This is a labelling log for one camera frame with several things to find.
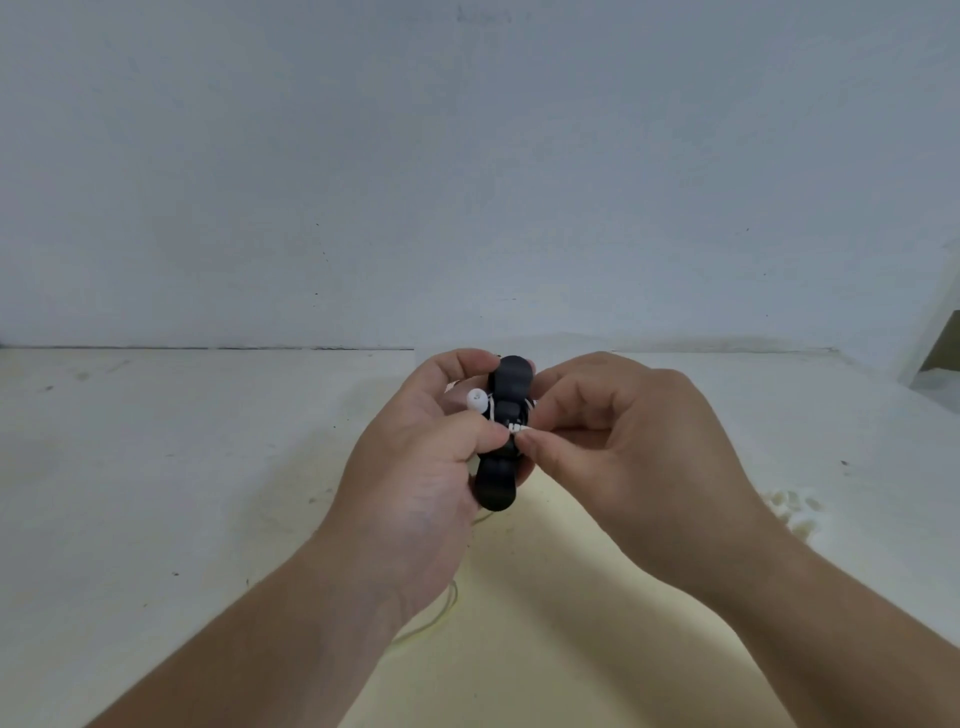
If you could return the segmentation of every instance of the white table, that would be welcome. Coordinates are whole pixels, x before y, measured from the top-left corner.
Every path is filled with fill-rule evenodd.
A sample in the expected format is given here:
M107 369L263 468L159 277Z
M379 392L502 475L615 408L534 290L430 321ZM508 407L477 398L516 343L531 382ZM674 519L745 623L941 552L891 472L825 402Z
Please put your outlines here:
M818 550L960 641L960 418L835 354L636 357L694 379L758 488L818 493L830 516ZM323 517L353 441L414 361L412 352L0 350L0 723L83 725L282 561ZM543 513L555 507L548 500ZM525 507L488 522L474 547L522 532ZM590 538L597 563L615 558ZM522 567L526 556L511 558ZM465 583L486 591L464 595L473 606L422 652L388 657L350 720L383 709L391 660L435 669L423 678L442 689L438 656L470 658L456 624L488 619L483 605L522 601L466 568ZM603 605L591 608L603 618ZM542 637L563 628L545 621ZM486 679L498 688L496 674ZM611 680L584 683L577 699L589 715L602 713L596 686ZM464 724L493 724L481 719L485 705L463 706L473 715Z

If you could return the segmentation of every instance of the hand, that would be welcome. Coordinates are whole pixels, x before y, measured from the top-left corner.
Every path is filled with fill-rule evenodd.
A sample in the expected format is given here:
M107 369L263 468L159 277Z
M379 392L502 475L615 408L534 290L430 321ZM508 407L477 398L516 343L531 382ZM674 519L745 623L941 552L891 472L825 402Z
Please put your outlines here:
M759 577L760 540L786 531L684 375L594 353L537 375L533 397L520 450L634 563L694 595Z
M318 532L335 534L351 568L396 605L396 628L443 592L467 549L478 510L467 461L510 436L467 409L467 392L498 365L461 349L419 366L357 441Z

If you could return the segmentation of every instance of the left hand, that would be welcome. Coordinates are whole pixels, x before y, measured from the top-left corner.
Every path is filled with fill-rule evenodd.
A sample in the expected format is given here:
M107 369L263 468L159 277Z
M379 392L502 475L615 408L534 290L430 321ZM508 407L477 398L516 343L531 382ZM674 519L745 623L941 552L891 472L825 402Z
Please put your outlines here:
M467 461L510 433L468 410L466 396L499 361L460 349L421 364L360 436L318 532L395 603L397 629L440 596L467 550L478 510ZM517 484L533 465L519 470Z

